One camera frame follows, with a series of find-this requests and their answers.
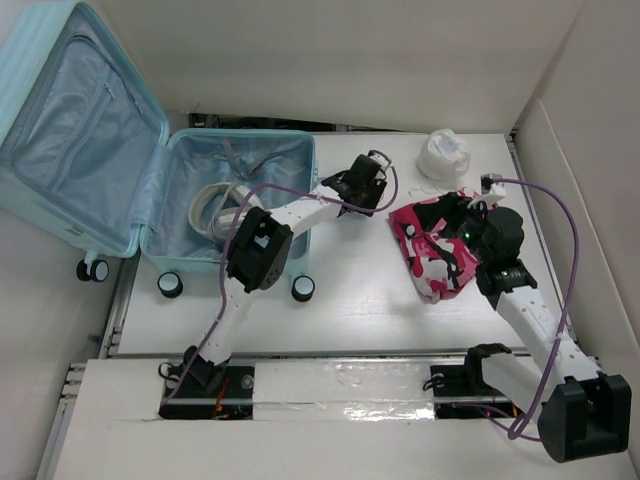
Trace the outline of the pink camouflage garment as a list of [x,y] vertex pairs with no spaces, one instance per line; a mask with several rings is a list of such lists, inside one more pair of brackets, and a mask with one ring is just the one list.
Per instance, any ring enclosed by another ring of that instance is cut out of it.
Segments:
[[456,297],[475,277],[479,261],[464,242],[447,238],[439,213],[443,195],[409,203],[388,215],[416,291],[430,303]]

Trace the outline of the white cloth bundle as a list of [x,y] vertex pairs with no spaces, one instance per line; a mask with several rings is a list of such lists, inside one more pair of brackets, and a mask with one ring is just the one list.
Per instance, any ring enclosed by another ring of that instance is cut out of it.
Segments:
[[451,129],[433,131],[416,159],[418,170],[436,181],[457,179],[469,170],[471,148]]

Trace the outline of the grey over-ear headphones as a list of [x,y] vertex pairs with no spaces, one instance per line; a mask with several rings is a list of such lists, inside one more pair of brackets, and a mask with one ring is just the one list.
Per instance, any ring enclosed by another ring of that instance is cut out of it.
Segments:
[[232,220],[250,189],[239,182],[203,187],[192,199],[187,217],[191,229],[216,243],[224,243]]

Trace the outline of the light blue hardshell suitcase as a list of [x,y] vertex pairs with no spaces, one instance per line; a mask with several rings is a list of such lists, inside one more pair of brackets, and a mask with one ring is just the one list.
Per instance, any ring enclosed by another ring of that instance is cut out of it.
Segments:
[[80,249],[81,280],[136,254],[175,278],[216,273],[222,245],[188,221],[203,187],[240,184],[271,209],[316,183],[306,132],[172,131],[87,3],[31,3],[2,45],[1,204]]

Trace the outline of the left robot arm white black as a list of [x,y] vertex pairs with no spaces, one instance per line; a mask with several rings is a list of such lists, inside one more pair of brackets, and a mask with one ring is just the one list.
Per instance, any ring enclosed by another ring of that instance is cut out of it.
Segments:
[[220,310],[199,343],[185,351],[178,382],[188,379],[201,396],[216,394],[232,355],[236,328],[246,317],[254,292],[271,288],[281,277],[293,241],[345,213],[371,216],[389,208],[393,199],[379,204],[388,178],[393,179],[392,195],[396,196],[399,182],[395,166],[386,154],[371,150],[356,157],[349,169],[324,178],[310,192],[274,183],[250,190],[241,207],[264,189],[292,193],[296,199],[272,210],[254,206],[243,219],[232,220],[220,258]]

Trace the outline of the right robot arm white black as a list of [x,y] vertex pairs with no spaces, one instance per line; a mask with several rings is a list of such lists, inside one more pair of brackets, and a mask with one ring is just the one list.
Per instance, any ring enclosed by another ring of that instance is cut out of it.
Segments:
[[474,393],[490,387],[534,422],[547,454],[563,463],[624,452],[629,444],[632,391],[621,375],[608,375],[566,334],[547,307],[520,258],[523,219],[507,207],[488,207],[483,197],[439,197],[435,226],[460,240],[478,259],[476,283],[529,352],[539,374],[497,344],[468,354],[462,381]]

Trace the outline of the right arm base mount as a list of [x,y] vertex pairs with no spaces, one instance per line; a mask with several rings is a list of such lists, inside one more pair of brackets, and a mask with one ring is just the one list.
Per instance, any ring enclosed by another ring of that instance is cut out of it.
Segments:
[[445,419],[511,419],[521,410],[491,387],[474,386],[462,365],[432,365],[422,390],[434,399],[435,417]]

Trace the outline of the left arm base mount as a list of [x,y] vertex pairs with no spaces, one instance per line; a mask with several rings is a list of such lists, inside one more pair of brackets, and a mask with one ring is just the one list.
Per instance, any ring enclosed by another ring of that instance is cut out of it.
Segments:
[[180,364],[163,362],[164,380],[159,416],[166,420],[251,420],[253,418],[254,365],[219,366],[198,357],[179,384],[196,347],[189,347]]

